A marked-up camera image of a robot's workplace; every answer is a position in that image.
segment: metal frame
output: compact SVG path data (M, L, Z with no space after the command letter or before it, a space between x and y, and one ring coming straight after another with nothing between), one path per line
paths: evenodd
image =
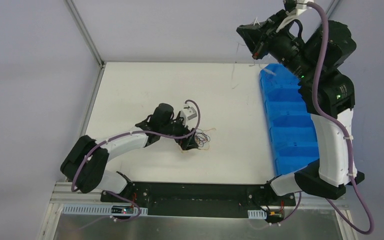
M338 4L342 0L332 0L329 5L326 13L328 17L334 13ZM73 17L75 24L78 27L79 32L83 36L85 44L88 46L91 54L96 60L97 64L100 67L98 77L96 79L93 91L90 96L89 104L87 107L87 111L85 113L84 119L80 124L79 136L82 136L86 133L86 129L89 124L89 120L92 114L92 109L98 94L98 90L102 81L102 77L105 71L105 61L101 58L99 51L90 36L85 23L82 20L82 17L74 3L74 0L64 0L68 11ZM65 204L76 204L76 205L112 205L109 202L101 202L101 191L93 190L87 194L71 192L71 183L70 182L56 182L55 187L52 192L52 196L49 201L49 205L47 207L42 226L40 228L39 235L37 239L39 240L53 240L55 237L57 225L60 219L60 215L63 211ZM352 222L351 213L348 208L348 204L345 198L340 198L334 201L336 206L341 210L342 213L345 214L346 217ZM293 209L293 206L285 206L285 209ZM301 204L299 209L304 210L331 210L332 207L330 204L322 198L311 196L303 193ZM337 222L339 224L339 228L342 234L342 238L344 240L357 240L358 236L354 229L352 229L341 217L336 213Z

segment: blue storage container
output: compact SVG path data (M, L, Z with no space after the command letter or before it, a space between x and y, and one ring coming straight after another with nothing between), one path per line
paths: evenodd
M261 92L277 175L299 170L319 158L316 130L298 93L299 80L281 64L260 73Z

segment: white table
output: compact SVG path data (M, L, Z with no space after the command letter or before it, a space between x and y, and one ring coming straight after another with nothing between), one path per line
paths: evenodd
M177 114L192 99L201 109L199 128L216 129L208 132L209 150L181 152L173 139L161 138L113 159L106 169L132 181L265 183L274 168L260 70L248 64L108 62L86 134L96 139L126 132L158 104L172 105Z

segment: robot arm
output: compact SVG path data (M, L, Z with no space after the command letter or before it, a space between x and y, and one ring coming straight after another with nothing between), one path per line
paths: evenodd
M146 148L157 142L160 135L181 137L191 134L194 129L189 129L188 121L197 116L197 111L185 103L183 109L174 118L173 107L161 103L153 114L137 123L129 131L98 140L88 135L80 137L62 163L60 170L67 178L74 181L84 157L95 148L81 168L76 186L82 193L99 189L119 194L128 184L131 184L131 181L120 172L105 170L107 162L131 150ZM175 139L175 141L182 150L198 148L194 134L187 138Z
M312 86L321 48L322 28L319 27L307 42L289 32L292 24L299 23L296 18L305 11L307 2L313 1L283 2L286 10L280 10L260 24L241 25L236 31L254 59L271 54L300 79L298 92L314 123L320 159L296 172L272 179L265 188L272 192L273 197L304 191L310 195L337 199L345 193L345 185L350 182L350 177L360 183L364 174L353 165L353 174L349 176L348 149L343 132L336 124L320 116L313 105ZM320 108L341 122L348 132L351 132L355 104L354 85L337 68L355 49L356 43L347 26L329 21L329 42L318 86L318 102Z

